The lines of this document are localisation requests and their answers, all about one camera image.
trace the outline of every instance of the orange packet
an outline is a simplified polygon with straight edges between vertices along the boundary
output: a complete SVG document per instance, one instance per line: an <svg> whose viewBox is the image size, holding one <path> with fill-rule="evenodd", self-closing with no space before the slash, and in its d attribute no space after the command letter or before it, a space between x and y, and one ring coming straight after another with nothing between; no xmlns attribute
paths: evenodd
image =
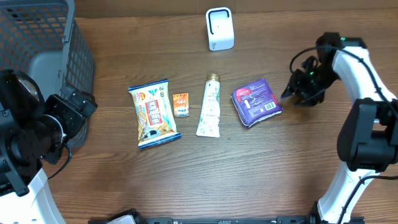
<svg viewBox="0 0 398 224"><path fill-rule="evenodd" d="M173 94L174 116L184 118L189 116L188 93Z"/></svg>

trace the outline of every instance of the white label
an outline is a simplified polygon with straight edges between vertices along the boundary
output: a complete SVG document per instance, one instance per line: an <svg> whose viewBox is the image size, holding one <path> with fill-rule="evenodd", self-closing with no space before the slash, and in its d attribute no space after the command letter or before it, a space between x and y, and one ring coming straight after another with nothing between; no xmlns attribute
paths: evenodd
<svg viewBox="0 0 398 224"><path fill-rule="evenodd" d="M266 110L271 110L274 109L276 107L276 104L274 102L270 102L268 104L266 104Z"/></svg>

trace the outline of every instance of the purple soap bar package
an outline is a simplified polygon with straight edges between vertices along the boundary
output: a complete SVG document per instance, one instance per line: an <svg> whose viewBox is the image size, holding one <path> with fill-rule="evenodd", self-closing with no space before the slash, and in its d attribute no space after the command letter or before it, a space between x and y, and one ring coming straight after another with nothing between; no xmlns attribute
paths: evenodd
<svg viewBox="0 0 398 224"><path fill-rule="evenodd" d="M265 78L238 88L231 98L245 128L282 112Z"/></svg>

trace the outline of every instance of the gray plastic basket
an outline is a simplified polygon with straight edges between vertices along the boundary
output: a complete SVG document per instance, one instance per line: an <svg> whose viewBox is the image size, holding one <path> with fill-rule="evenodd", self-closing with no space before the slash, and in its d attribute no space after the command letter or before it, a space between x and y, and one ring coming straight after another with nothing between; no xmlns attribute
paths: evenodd
<svg viewBox="0 0 398 224"><path fill-rule="evenodd" d="M21 70L37 82L45 100L65 95L65 82L92 92L94 58L75 21L73 0L0 0L0 70ZM85 142L87 126L70 141Z"/></svg>

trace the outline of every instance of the table surface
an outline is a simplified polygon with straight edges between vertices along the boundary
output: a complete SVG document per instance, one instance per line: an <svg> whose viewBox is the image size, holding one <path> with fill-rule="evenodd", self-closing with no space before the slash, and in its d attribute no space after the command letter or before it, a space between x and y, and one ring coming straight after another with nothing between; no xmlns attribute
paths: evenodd
<svg viewBox="0 0 398 224"><path fill-rule="evenodd" d="M380 77L398 94L397 21L398 9L234 14L234 48L209 52L204 16L79 19L96 60L99 107L85 146L49 181L63 217L86 223L129 208L172 218L307 214L340 163L337 135L351 109L344 85L335 82L313 108L282 102L282 114L251 129L243 128L230 95L266 78L280 96L290 59L324 31L362 37ZM222 79L220 138L195 134L209 73ZM181 139L140 151L127 87L164 78L170 96L190 94L190 117L175 119ZM66 153L57 165L45 164L46 173L65 159ZM397 172L390 166L386 175ZM397 187L375 180L354 214L368 223L397 223Z"/></svg>

